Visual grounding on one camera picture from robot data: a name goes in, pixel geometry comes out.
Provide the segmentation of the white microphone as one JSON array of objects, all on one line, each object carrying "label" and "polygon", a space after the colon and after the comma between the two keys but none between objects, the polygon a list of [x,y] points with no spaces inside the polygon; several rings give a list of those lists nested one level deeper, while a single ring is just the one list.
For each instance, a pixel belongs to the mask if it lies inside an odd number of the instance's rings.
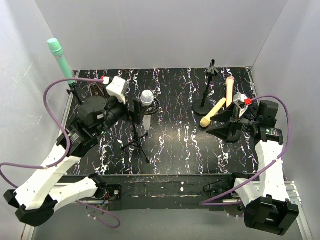
[{"label": "white microphone", "polygon": [[149,114],[149,109],[154,101],[154,95],[151,90],[144,90],[140,96],[140,101],[143,107],[147,107],[147,110],[143,117],[143,127],[146,131],[151,128],[151,115]]}]

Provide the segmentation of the black tripod shock mount stand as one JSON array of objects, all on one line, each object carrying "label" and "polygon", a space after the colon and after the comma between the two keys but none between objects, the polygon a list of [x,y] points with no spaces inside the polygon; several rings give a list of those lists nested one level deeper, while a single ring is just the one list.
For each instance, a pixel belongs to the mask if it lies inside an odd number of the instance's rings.
[{"label": "black tripod shock mount stand", "polygon": [[[127,106],[127,119],[129,120],[129,122],[132,124],[132,127],[133,127],[133,130],[132,130],[132,132],[133,132],[133,139],[132,139],[132,141],[129,142],[127,145],[121,147],[121,150],[124,151],[127,147],[133,146],[134,148],[139,149],[139,150],[143,153],[143,155],[144,155],[144,157],[145,157],[145,159],[146,159],[146,162],[149,164],[150,161],[149,161],[147,155],[145,154],[145,152],[144,152],[144,150],[143,150],[143,148],[142,148],[142,140],[143,140],[144,138],[148,137],[149,133],[146,132],[144,135],[139,136],[139,134],[138,134],[138,132],[137,132],[136,125],[140,125],[140,124],[135,124],[135,123],[133,122],[133,119],[132,119],[132,113],[133,113],[133,110],[134,110],[134,104],[133,104],[133,108],[130,108],[130,107],[128,106],[128,104],[126,104],[126,106]],[[156,113],[159,111],[159,109],[160,109],[160,101],[155,98],[155,99],[153,100],[153,104],[150,106],[150,109],[148,110],[148,113],[149,113],[150,115],[154,115],[154,114],[156,114]]]}]

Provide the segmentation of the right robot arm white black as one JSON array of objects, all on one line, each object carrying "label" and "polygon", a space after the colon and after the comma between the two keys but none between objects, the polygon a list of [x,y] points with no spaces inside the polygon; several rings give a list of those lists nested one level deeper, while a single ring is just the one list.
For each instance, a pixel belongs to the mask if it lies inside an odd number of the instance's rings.
[{"label": "right robot arm white black", "polygon": [[236,100],[222,113],[225,104],[222,98],[203,118],[204,121],[221,122],[223,125],[208,130],[227,143],[235,143],[242,132],[250,133],[258,157],[259,170],[246,178],[234,173],[228,182],[227,191],[202,201],[203,206],[215,206],[216,200],[236,192],[244,205],[244,223],[248,228],[283,236],[299,216],[299,207],[291,203],[287,192],[282,156],[288,149],[283,133],[276,128],[279,105],[261,100],[256,114],[245,115],[251,99]]}]

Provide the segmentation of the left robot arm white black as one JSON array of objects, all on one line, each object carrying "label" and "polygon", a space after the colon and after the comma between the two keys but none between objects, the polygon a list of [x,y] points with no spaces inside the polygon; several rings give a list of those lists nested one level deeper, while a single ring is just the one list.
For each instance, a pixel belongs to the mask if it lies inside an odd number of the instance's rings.
[{"label": "left robot arm white black", "polygon": [[98,144],[98,137],[120,119],[141,123],[149,104],[135,98],[131,108],[111,96],[89,97],[78,109],[78,115],[62,131],[56,145],[34,174],[21,186],[4,193],[7,203],[16,208],[15,215],[24,224],[38,227],[66,205],[84,198],[104,199],[108,184],[97,174],[55,189],[55,185]]}]

